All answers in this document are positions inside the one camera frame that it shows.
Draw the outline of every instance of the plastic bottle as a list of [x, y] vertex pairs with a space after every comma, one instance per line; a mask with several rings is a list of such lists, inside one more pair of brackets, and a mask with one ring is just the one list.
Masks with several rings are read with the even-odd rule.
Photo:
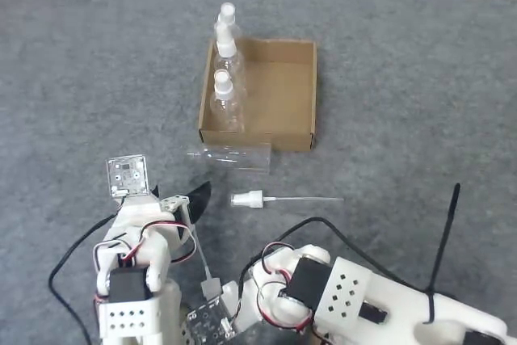
[[216, 37], [217, 55], [214, 58], [214, 70], [227, 70], [233, 82], [233, 87], [239, 91], [242, 99], [244, 99], [246, 97], [244, 57], [237, 50], [235, 40], [226, 23], [216, 23]]
[[238, 46], [239, 40], [242, 38], [242, 30], [235, 22], [235, 5], [233, 3], [221, 4], [221, 11], [217, 16], [217, 22], [223, 22], [228, 25], [232, 37]]
[[217, 122], [227, 131], [244, 131], [244, 112], [238, 92], [233, 87], [232, 79], [226, 69], [214, 73], [214, 93], [210, 100], [210, 109]]

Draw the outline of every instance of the gray carpet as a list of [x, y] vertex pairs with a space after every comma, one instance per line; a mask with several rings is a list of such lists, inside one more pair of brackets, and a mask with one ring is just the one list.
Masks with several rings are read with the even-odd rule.
[[[188, 163], [212, 19], [226, 0], [0, 0], [0, 343], [80, 344], [46, 281], [66, 248], [113, 211], [104, 161], [144, 153], [151, 183], [212, 178], [199, 234], [213, 272], [307, 216], [425, 286], [453, 184], [463, 190], [438, 287], [517, 334], [517, 0], [230, 0], [243, 30], [318, 43], [317, 145], [275, 154], [271, 174]], [[343, 207], [231, 209], [231, 191], [344, 196]], [[57, 287], [96, 332], [90, 250]], [[322, 226], [297, 245], [359, 260]], [[175, 268], [201, 301], [199, 257]], [[257, 325], [235, 343], [291, 343]]]

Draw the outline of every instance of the white spray cap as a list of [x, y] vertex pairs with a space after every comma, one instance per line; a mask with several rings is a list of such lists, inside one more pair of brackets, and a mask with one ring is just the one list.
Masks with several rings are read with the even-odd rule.
[[235, 23], [235, 5], [233, 3], [221, 4], [221, 12], [217, 17], [218, 22], [224, 22], [231, 26]]
[[232, 194], [232, 206], [247, 206], [248, 208], [263, 208], [262, 190], [252, 190], [242, 194]]
[[213, 75], [216, 99], [230, 100], [233, 97], [233, 83], [228, 70], [219, 69]]
[[224, 22], [216, 23], [216, 44], [219, 55], [224, 58], [233, 57], [237, 52], [235, 40], [228, 24]]

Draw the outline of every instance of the white 3d-printed part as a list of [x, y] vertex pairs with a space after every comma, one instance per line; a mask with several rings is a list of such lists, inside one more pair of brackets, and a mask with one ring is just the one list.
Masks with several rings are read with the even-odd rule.
[[102, 339], [157, 334], [160, 327], [157, 297], [147, 301], [102, 303], [99, 305], [99, 333]]
[[345, 335], [356, 323], [372, 272], [343, 258], [336, 258], [314, 314], [321, 332]]

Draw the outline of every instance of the open cardboard box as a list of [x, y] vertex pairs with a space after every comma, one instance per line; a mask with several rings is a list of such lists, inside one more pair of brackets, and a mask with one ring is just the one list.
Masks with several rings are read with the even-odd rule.
[[303, 40], [242, 39], [246, 59], [243, 133], [226, 131], [210, 111], [213, 93], [214, 42], [208, 50], [201, 98], [199, 131], [209, 145], [257, 145], [309, 151], [316, 129], [316, 44]]

